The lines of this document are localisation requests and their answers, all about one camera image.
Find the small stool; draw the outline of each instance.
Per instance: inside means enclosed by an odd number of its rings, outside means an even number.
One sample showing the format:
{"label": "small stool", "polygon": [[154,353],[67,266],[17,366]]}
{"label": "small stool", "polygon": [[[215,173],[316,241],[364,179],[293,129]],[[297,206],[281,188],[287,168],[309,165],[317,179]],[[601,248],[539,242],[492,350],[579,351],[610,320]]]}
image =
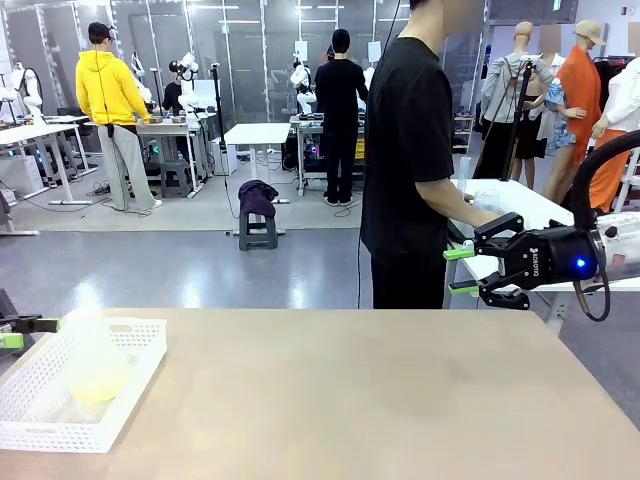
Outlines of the small stool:
{"label": "small stool", "polygon": [[[248,213],[240,213],[240,250],[246,252],[249,247],[264,246],[269,250],[278,248],[278,232],[275,218],[265,217],[264,222],[252,223]],[[251,233],[251,230],[267,229],[267,233]]]}
{"label": "small stool", "polygon": [[162,186],[162,198],[187,197],[191,193],[191,178],[187,175],[187,164],[161,163],[160,184]]}

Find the person in black t-shirt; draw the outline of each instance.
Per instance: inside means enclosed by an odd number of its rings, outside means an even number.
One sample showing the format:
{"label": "person in black t-shirt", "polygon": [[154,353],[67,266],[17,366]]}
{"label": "person in black t-shirt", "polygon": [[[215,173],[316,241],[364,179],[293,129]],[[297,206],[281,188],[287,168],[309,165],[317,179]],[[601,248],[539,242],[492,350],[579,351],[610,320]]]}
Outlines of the person in black t-shirt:
{"label": "person in black t-shirt", "polygon": [[368,94],[362,68],[347,59],[350,43],[346,30],[340,28],[333,32],[331,44],[335,58],[319,68],[316,74],[316,97],[324,110],[323,145],[327,159],[324,201],[334,207],[352,203],[353,163],[358,140],[356,91],[363,101],[367,100]]}
{"label": "person in black t-shirt", "polygon": [[[169,63],[169,71],[173,75],[173,82],[168,83],[164,87],[164,99],[162,100],[162,108],[165,110],[172,109],[174,115],[180,115],[182,105],[178,101],[178,97],[182,95],[182,86],[180,78],[178,78],[178,64],[173,61]],[[176,147],[186,161],[189,161],[189,147],[187,147],[187,139],[184,137],[176,137]]]}
{"label": "person in black t-shirt", "polygon": [[455,21],[447,1],[410,1],[411,19],[371,83],[361,238],[374,308],[442,308],[447,219],[478,227],[497,217],[465,203],[449,180],[451,87],[434,53],[446,38],[445,15]]}

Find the sneaker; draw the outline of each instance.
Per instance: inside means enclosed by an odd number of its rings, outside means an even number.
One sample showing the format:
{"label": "sneaker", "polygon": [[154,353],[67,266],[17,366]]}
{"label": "sneaker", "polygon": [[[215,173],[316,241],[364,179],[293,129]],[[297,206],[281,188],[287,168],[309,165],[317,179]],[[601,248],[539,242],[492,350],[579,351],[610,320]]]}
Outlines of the sneaker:
{"label": "sneaker", "polygon": [[341,207],[349,207],[353,205],[353,197],[349,197],[349,200],[340,200],[338,203]]}
{"label": "sneaker", "polygon": [[322,200],[324,201],[324,203],[326,203],[330,207],[339,207],[340,206],[340,202],[338,202],[337,200],[334,200],[333,198],[329,198],[328,196],[323,196]]}

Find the white plastic basket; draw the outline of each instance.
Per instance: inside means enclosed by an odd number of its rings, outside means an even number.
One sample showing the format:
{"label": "white plastic basket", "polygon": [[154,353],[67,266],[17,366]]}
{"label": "white plastic basket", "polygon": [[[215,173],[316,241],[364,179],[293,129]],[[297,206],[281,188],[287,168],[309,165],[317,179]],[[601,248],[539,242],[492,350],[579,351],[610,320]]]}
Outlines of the white plastic basket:
{"label": "white plastic basket", "polygon": [[109,318],[104,323],[132,370],[118,396],[93,411],[82,407],[85,418],[78,421],[77,403],[63,379],[78,339],[74,328],[65,327],[0,386],[0,449],[109,451],[167,351],[167,322]]}

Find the orange outfit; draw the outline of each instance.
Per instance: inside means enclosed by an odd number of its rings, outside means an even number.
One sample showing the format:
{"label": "orange outfit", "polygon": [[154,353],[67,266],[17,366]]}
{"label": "orange outfit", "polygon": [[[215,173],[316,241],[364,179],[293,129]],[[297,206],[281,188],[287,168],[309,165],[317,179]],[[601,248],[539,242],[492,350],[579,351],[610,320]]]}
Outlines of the orange outfit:
{"label": "orange outfit", "polygon": [[569,108],[578,107],[587,112],[585,118],[570,118],[568,122],[569,132],[576,136],[572,161],[574,165],[579,165],[587,154],[591,130],[602,116],[600,75],[589,54],[576,45],[558,71],[557,78],[562,84]]}
{"label": "orange outfit", "polygon": [[[596,142],[596,150],[625,133],[627,132],[621,130],[605,130],[602,137]],[[591,188],[589,189],[591,208],[600,208],[603,212],[611,210],[611,203],[618,191],[627,160],[629,160],[629,152],[621,153],[605,163],[596,172],[593,180],[591,180]]]}

